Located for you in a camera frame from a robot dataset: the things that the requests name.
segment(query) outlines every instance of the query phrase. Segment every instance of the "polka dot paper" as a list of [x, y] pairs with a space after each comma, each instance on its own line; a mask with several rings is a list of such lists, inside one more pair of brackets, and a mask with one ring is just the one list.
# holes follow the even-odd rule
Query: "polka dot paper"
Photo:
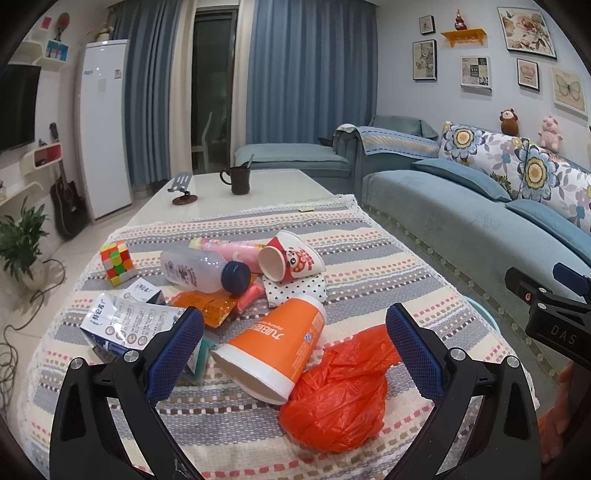
[[270, 308], [275, 308], [300, 293], [305, 293], [322, 303], [326, 302], [326, 281], [324, 274], [300, 278], [294, 281], [274, 282], [263, 275], [263, 283]]

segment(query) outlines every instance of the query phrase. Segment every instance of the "power cord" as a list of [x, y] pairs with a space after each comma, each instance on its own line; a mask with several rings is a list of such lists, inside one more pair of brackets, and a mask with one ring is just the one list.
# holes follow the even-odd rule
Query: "power cord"
[[61, 265], [61, 280], [55, 285], [52, 285], [51, 287], [46, 288], [43, 291], [37, 290], [33, 294], [33, 296], [31, 296], [29, 304], [33, 304], [39, 298], [41, 299], [41, 301], [37, 305], [35, 313], [33, 313], [31, 318], [29, 318], [24, 325], [20, 327], [15, 327], [14, 325], [6, 325], [4, 327], [4, 330], [2, 331], [2, 342], [0, 342], [0, 349], [2, 349], [0, 351], [0, 397], [2, 398], [2, 405], [0, 406], [0, 415], [4, 418], [5, 422], [8, 422], [8, 407], [10, 406], [10, 402], [12, 400], [14, 380], [17, 374], [18, 366], [18, 351], [14, 346], [12, 346], [8, 342], [6, 338], [6, 332], [9, 328], [11, 328], [13, 332], [19, 332], [25, 329], [35, 319], [37, 313], [39, 313], [39, 310], [41, 310], [41, 307], [43, 307], [43, 303], [45, 302], [45, 294], [50, 290], [59, 287], [66, 280], [66, 268], [64, 267], [64, 264], [59, 260], [56, 260], [55, 258], [45, 260], [43, 263], [46, 264], [49, 262], [56, 262]]

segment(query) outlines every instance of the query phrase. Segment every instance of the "floral cushion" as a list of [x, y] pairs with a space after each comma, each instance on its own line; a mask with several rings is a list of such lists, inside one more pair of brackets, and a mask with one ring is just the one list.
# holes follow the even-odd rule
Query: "floral cushion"
[[591, 235], [591, 173], [523, 139], [520, 198], [540, 202]]
[[521, 147], [520, 138], [446, 122], [439, 157], [486, 173], [515, 200], [522, 182], [517, 172]]

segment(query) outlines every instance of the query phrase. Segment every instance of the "white shelf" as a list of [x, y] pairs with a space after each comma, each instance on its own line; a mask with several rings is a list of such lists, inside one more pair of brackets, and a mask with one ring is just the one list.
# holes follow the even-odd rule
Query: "white shelf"
[[[21, 173], [28, 175], [34, 171], [41, 170], [42, 168], [48, 167], [49, 165], [55, 165], [62, 159], [61, 143], [56, 142], [43, 147], [38, 147], [30, 152], [25, 153], [21, 158]], [[37, 163], [46, 158], [47, 163], [43, 165], [37, 165]]]
[[15, 189], [7, 188], [7, 197], [0, 202], [0, 207], [2, 207], [4, 204], [10, 202], [13, 198], [19, 196], [22, 192], [26, 192], [27, 190], [31, 190], [33, 188], [39, 189], [40, 192], [43, 191], [43, 187], [37, 181], [32, 181], [31, 183], [29, 183], [27, 185], [19, 186]]
[[29, 57], [31, 63], [35, 63], [43, 56], [44, 49], [45, 48], [41, 42], [35, 40], [23, 40], [14, 54]]
[[45, 70], [53, 70], [54, 72], [58, 72], [61, 68], [66, 64], [65, 60], [59, 59], [48, 59], [47, 57], [41, 57], [38, 59], [35, 64], [39, 65], [42, 69]]

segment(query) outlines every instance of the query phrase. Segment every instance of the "blue bottle cap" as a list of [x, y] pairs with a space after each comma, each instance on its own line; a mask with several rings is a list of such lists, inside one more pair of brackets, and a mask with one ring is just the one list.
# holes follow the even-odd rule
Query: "blue bottle cap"
[[234, 295], [242, 295], [251, 284], [251, 269], [242, 262], [229, 261], [222, 270], [222, 287]]

